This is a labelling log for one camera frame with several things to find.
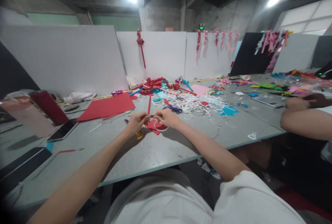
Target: window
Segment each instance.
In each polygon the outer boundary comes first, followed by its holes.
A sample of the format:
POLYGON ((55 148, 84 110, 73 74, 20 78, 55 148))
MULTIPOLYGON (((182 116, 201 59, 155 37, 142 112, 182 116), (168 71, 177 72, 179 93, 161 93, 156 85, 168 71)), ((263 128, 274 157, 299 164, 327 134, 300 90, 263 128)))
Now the window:
POLYGON ((280 29, 295 33, 323 35, 332 24, 332 0, 322 0, 291 9, 280 16, 280 29))

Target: green wall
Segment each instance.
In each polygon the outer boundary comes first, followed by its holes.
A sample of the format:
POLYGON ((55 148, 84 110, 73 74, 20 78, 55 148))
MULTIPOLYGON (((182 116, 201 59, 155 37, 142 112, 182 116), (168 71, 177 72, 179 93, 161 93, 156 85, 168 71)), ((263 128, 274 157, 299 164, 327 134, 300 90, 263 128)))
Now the green wall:
POLYGON ((34 25, 79 25, 76 15, 27 13, 34 25))
POLYGON ((113 25, 115 31, 137 31, 139 17, 91 16, 94 25, 113 25))

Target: black object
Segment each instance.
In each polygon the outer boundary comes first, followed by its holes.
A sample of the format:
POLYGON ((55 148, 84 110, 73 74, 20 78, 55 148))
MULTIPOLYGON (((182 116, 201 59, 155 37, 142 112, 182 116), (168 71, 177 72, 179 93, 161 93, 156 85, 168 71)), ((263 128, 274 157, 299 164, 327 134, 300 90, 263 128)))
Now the black object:
POLYGON ((0 170, 0 198, 34 172, 52 153, 45 147, 35 147, 0 170))
POLYGON ((326 66, 315 72, 315 76, 321 79, 332 79, 332 60, 326 66))
POLYGON ((264 53, 262 53, 262 48, 260 48, 255 55, 257 43, 262 37, 263 33, 246 33, 229 76, 265 72, 273 57, 273 53, 268 55, 268 48, 266 47, 264 53))
POLYGON ((0 42, 0 56, 0 99, 21 89, 40 90, 2 42, 0 42))
POLYGON ((332 61, 332 36, 320 36, 315 47, 310 68, 322 68, 330 61, 332 61))
POLYGON ((52 136, 47 139, 47 142, 51 143, 65 139, 78 125, 79 122, 76 120, 77 118, 72 118, 65 122, 56 132, 52 134, 52 136))

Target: white panel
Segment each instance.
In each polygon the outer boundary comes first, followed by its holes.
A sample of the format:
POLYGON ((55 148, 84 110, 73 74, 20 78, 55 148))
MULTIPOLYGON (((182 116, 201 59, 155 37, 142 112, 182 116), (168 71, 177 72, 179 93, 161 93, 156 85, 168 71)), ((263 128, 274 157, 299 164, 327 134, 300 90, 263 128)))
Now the white panel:
POLYGON ((127 76, 139 82, 151 77, 170 81, 184 75, 186 32, 141 32, 144 40, 144 69, 136 32, 117 32, 127 76))
POLYGON ((316 10, 319 2, 311 3, 299 8, 291 9, 286 12, 281 26, 296 23, 299 21, 309 20, 316 10))
POLYGON ((0 39, 41 89, 128 89, 113 26, 4 26, 0 39))
POLYGON ((224 39, 222 51, 220 51, 220 34, 218 47, 215 45, 214 33, 209 33, 207 40, 206 48, 202 54, 204 46, 204 34, 202 33, 198 61, 196 62, 197 33, 187 33, 186 64, 184 72, 184 78, 186 80, 193 80, 194 78, 216 78, 228 75, 233 55, 226 50, 227 35, 224 39))
POLYGON ((307 23, 298 23, 298 24, 294 24, 294 25, 289 25, 286 27, 281 26, 280 28, 284 28, 287 29, 289 31, 294 31, 294 33, 301 33, 304 31, 304 28, 306 26, 307 23))
POLYGON ((310 32, 304 32, 303 34, 315 34, 315 35, 324 35, 324 33, 326 32, 326 29, 323 30, 316 30, 316 31, 310 31, 310 32))
POLYGON ((310 68, 318 38, 318 35, 291 34, 287 47, 280 52, 273 73, 310 68))
POLYGON ((332 0, 323 0, 316 10, 313 19, 332 15, 332 0))
POLYGON ((307 31, 327 29, 331 23, 332 23, 332 17, 323 20, 311 21, 309 22, 308 26, 305 28, 304 31, 307 32, 307 31))

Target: white cloth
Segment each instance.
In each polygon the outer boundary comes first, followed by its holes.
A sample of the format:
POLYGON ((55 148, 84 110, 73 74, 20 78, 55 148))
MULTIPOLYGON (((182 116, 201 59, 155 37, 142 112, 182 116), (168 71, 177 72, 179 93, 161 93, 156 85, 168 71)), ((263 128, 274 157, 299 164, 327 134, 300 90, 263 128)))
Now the white cloth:
MULTIPOLYGON (((326 113, 332 114, 332 106, 324 107, 324 108, 316 108, 316 110, 321 110, 326 113)), ((332 163, 332 141, 328 141, 327 144, 321 151, 321 156, 324 160, 332 163)))
POLYGON ((220 185, 214 211, 190 187, 188 178, 165 169, 136 179, 113 202, 105 224, 305 224, 285 201, 249 171, 220 185))

